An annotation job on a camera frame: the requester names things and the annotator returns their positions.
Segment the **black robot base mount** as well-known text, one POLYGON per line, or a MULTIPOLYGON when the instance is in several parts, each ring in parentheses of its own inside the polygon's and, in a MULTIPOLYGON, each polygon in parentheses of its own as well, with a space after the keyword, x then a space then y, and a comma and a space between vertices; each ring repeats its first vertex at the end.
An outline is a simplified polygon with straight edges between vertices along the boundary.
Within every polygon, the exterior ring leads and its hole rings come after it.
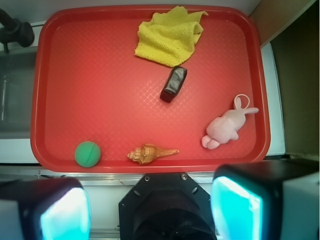
POLYGON ((122 240, 215 240, 211 197, 186 173, 144 175, 118 204, 122 240))

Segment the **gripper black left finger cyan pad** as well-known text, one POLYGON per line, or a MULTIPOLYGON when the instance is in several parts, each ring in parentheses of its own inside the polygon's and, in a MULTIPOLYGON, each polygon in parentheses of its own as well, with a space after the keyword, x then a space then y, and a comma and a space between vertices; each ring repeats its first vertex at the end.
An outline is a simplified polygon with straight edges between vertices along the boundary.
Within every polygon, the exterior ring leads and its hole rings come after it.
POLYGON ((91 207, 75 178, 0 182, 2 240, 87 240, 91 207))

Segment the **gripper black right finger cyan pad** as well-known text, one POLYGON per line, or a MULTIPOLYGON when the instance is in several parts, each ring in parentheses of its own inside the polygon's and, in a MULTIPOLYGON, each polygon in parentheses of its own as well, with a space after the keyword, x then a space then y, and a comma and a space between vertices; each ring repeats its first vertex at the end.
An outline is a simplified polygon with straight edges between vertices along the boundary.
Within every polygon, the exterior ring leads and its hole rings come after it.
POLYGON ((320 164, 287 159, 221 165, 210 203, 224 240, 317 240, 320 164))

